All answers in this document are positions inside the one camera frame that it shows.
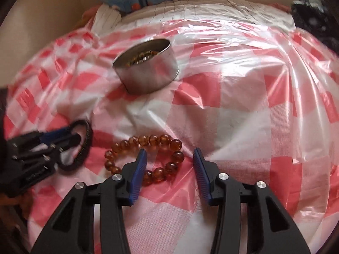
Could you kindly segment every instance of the orange spot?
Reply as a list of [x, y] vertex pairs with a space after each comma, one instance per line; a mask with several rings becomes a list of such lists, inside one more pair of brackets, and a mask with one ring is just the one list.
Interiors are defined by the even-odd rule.
[[133, 11], [134, 11], [134, 10], [138, 10], [138, 9], [141, 9], [141, 5], [140, 5], [140, 4], [135, 3], [135, 4], [132, 5], [132, 10], [133, 10]]

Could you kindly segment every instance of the amber bead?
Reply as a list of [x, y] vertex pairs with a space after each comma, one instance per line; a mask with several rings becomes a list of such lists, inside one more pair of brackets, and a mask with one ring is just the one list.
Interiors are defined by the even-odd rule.
[[185, 155], [181, 151], [175, 151], [172, 154], [171, 159], [172, 159], [173, 162], [182, 163], [184, 161], [184, 159], [185, 159]]
[[182, 148], [182, 143], [180, 140], [174, 139], [169, 144], [169, 147], [172, 151], [180, 151], [180, 149]]
[[110, 168], [111, 174], [115, 175], [115, 174], [120, 174], [121, 173], [121, 168], [117, 167], [117, 166], [112, 166]]
[[153, 183], [153, 172], [150, 170], [146, 170], [144, 174], [144, 178], [142, 180], [143, 186], [148, 186]]
[[120, 142], [120, 147], [123, 151], [129, 150], [129, 142], [127, 140], [123, 140]]
[[114, 166], [114, 163], [112, 161], [107, 160], [105, 162], [105, 168], [107, 171], [109, 171]]
[[147, 146], [149, 144], [148, 137], [147, 136], [139, 136], [139, 144], [141, 146]]
[[160, 143], [164, 145], [168, 145], [171, 142], [171, 136], [164, 134], [160, 136]]
[[161, 182], [166, 179], [166, 171], [164, 168], [159, 167], [153, 171], [153, 180], [155, 182]]
[[160, 143], [159, 137], [157, 135], [151, 135], [149, 141], [151, 146], [158, 146]]
[[139, 147], [138, 138], [136, 136], [130, 137], [128, 143], [132, 148]]
[[112, 151], [115, 152], [115, 153], [120, 153], [121, 152], [121, 147], [118, 143], [114, 143], [112, 145]]
[[111, 160], [111, 161], [114, 161], [115, 160], [115, 155], [112, 151], [107, 151], [105, 153], [105, 158], [108, 159], [108, 160]]
[[178, 166], [175, 162], [168, 162], [165, 165], [165, 170], [168, 175], [175, 175], [178, 171]]

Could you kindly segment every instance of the silver can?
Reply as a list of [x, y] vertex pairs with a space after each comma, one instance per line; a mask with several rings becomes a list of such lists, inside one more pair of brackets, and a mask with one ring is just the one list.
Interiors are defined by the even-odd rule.
[[[130, 65], [134, 58], [149, 51], [156, 55]], [[150, 40], [128, 49], [113, 62], [112, 67], [130, 94], [157, 91], [171, 83], [179, 73], [171, 42], [167, 39]]]

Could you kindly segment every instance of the red and white checkered tablecloth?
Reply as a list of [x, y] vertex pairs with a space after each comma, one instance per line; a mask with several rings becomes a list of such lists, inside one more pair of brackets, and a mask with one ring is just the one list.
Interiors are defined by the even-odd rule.
[[[162, 90], [131, 96], [112, 61], [151, 38], [172, 41], [180, 73]], [[124, 210], [132, 253], [210, 252], [216, 209], [200, 202], [195, 147], [239, 181], [269, 183], [315, 253], [339, 219], [337, 82], [338, 58], [301, 30], [286, 35], [247, 23], [180, 20], [102, 39], [86, 28], [57, 39], [11, 85], [6, 137], [89, 119], [94, 140], [73, 176], [56, 173], [33, 188], [31, 243], [76, 182], [108, 177], [104, 153], [112, 142], [167, 132], [182, 140], [186, 159], [174, 180], [142, 188]], [[168, 159], [150, 155], [147, 168]], [[241, 253], [245, 237], [243, 228]]]

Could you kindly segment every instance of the beaded bracelet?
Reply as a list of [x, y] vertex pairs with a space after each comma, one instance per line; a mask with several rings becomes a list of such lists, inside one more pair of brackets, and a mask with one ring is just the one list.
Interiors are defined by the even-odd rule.
[[148, 186], [153, 182], [164, 181], [168, 176], [174, 176], [178, 171], [179, 165], [184, 161], [185, 156], [184, 153], [180, 151], [182, 142], [178, 139], [172, 139], [168, 134], [163, 134], [160, 137], [157, 135], [151, 135], [150, 137], [144, 135], [139, 137], [133, 136], [120, 143], [114, 143], [112, 149], [105, 153], [105, 158], [107, 159], [105, 162], [106, 170], [110, 171], [112, 175], [119, 174], [121, 168], [115, 166], [115, 160], [119, 154], [130, 149], [138, 149], [140, 146], [147, 147], [149, 145], [169, 147], [173, 151], [173, 154], [171, 161], [166, 163], [165, 168], [159, 167], [153, 172], [150, 170], [145, 171], [143, 186]]

